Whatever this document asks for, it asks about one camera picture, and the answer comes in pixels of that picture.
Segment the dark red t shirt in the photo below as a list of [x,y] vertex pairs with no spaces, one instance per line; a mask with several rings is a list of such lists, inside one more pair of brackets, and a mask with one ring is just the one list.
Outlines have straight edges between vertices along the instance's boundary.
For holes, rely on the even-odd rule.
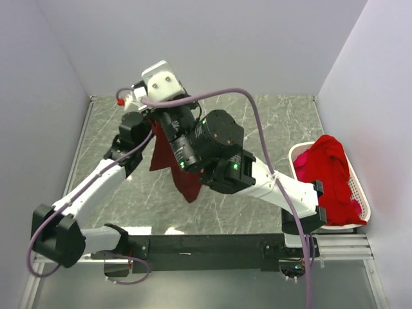
[[156,137],[154,151],[151,159],[150,171],[170,168],[173,182],[177,190],[188,203],[194,202],[202,187],[200,178],[202,173],[187,173],[182,171],[176,161],[171,146],[159,122],[151,120],[152,130]]

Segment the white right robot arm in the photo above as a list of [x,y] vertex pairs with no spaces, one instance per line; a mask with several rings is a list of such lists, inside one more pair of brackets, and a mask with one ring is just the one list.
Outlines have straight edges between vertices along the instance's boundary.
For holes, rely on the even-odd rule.
[[191,113],[191,104],[226,93],[241,93],[256,110],[251,94],[244,89],[228,88],[190,96],[177,85],[156,100],[149,88],[132,89],[135,97],[125,105],[147,111],[154,122],[156,144],[152,157],[154,168],[170,167],[178,189],[196,182],[222,194],[242,194],[265,200],[292,215],[295,234],[282,242],[291,257],[307,248],[303,223],[321,223],[318,192],[314,185],[303,183],[274,170],[243,149],[244,129],[224,110],[211,111],[200,120]]

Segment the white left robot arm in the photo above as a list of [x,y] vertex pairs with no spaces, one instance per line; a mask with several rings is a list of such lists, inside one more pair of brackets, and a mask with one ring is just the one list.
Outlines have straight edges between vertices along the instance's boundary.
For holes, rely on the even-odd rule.
[[39,205],[32,216],[29,249],[61,267],[72,267],[84,254],[107,251],[120,259],[130,252],[129,234],[114,224],[83,229],[100,200],[115,191],[142,161],[152,139],[152,123],[138,112],[122,117],[119,133],[97,167],[53,205]]

